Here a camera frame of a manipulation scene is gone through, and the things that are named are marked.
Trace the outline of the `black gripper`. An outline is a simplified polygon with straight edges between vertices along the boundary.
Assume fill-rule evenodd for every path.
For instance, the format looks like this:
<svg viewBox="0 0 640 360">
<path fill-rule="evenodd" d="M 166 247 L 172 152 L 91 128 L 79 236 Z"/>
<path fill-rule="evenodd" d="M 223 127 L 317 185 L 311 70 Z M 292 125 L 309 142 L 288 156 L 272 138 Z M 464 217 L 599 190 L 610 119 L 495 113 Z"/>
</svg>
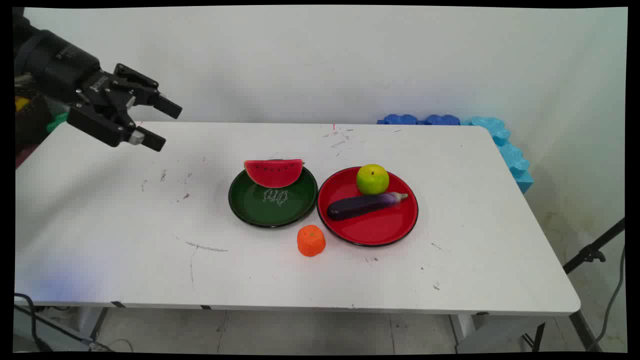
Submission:
<svg viewBox="0 0 640 360">
<path fill-rule="evenodd" d="M 94 55 L 50 30 L 14 31 L 14 80 L 71 105 L 66 122 L 114 148 L 128 143 L 160 152 L 166 139 L 134 123 L 126 111 L 105 115 L 96 110 L 142 105 L 172 119 L 183 110 L 162 94 L 156 80 L 122 63 L 114 74 L 104 71 Z"/>
</svg>

